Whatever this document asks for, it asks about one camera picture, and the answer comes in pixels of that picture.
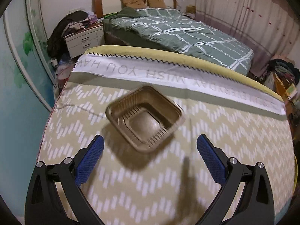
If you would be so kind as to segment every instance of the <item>clothes pile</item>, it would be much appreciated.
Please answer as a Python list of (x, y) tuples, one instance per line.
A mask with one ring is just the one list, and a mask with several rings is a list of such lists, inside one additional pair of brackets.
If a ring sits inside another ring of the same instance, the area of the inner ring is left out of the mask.
[(48, 55), (59, 61), (61, 56), (68, 51), (64, 37), (96, 22), (97, 15), (94, 15), (93, 12), (75, 11), (65, 16), (55, 27), (47, 41)]
[(281, 80), (285, 79), (290, 85), (294, 84), (296, 86), (299, 83), (299, 69), (283, 59), (277, 58), (270, 60), (268, 71), (275, 71)]

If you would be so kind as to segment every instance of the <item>bed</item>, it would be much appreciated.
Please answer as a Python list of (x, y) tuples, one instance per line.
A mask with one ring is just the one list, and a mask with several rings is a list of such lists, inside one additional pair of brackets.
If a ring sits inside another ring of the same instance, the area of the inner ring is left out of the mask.
[[(151, 84), (176, 102), (186, 121), (157, 151), (135, 151), (105, 116), (107, 105)], [(128, 46), (89, 49), (76, 63), (45, 127), (38, 161), (74, 157), (96, 134), (102, 157), (81, 190), (105, 224), (195, 224), (220, 185), (196, 148), (206, 134), (241, 163), (265, 164), (277, 222), (294, 191), (292, 136), (284, 103), (267, 87), (202, 59)], [(66, 213), (76, 219), (57, 185)], [(226, 218), (241, 197), (241, 184)]]
[[(176, 0), (165, 0), (167, 9), (136, 9), (139, 18), (104, 19), (106, 44), (176, 52), (204, 59), (247, 75), (253, 51), (235, 38), (184, 16)], [(98, 18), (121, 10), (120, 0), (93, 0)]]

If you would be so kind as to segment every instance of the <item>nightstand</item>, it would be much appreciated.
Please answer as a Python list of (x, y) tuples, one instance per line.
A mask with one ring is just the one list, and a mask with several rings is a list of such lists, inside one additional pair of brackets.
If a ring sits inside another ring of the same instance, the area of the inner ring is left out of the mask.
[(101, 46), (105, 44), (103, 25), (96, 23), (85, 29), (80, 29), (74, 34), (64, 37), (71, 58), (75, 58), (89, 48)]

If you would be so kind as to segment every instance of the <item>pillow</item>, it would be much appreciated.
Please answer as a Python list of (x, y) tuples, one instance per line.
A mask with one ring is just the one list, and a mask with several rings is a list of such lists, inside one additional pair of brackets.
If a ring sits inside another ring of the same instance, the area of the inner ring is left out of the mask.
[(164, 0), (148, 0), (148, 4), (151, 8), (167, 8)]
[(146, 8), (146, 4), (143, 0), (122, 0), (124, 6), (131, 7), (134, 9)]

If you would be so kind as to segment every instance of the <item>pink curtain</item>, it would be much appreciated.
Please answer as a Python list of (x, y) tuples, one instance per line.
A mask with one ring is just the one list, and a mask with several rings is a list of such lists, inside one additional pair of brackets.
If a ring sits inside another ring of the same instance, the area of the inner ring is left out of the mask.
[(196, 20), (253, 49), (250, 72), (257, 77), (273, 55), (287, 55), (299, 36), (299, 22), (286, 0), (196, 0)]

